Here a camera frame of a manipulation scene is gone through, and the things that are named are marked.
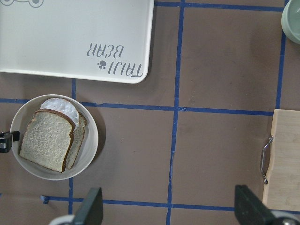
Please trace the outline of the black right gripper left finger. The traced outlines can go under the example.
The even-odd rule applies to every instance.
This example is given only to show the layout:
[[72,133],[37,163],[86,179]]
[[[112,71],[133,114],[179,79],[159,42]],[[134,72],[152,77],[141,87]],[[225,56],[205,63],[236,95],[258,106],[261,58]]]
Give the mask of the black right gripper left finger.
[[91,188],[72,220],[73,225],[100,225],[103,221],[103,197],[100,187]]

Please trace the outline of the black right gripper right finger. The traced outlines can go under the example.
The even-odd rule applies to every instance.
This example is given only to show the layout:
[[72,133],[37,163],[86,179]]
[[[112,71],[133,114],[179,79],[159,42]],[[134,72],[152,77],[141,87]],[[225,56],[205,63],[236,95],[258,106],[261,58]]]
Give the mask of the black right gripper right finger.
[[234,214],[240,225],[271,225],[276,220],[271,210],[246,185],[236,185]]

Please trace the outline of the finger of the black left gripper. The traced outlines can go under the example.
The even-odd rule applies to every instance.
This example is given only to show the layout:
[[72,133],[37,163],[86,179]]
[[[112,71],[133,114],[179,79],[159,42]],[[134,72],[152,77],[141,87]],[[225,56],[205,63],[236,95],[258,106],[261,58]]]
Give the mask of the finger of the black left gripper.
[[11,148],[13,142],[20,140],[20,132],[12,131],[12,132],[1,132],[0,133],[0,152],[8,153]]

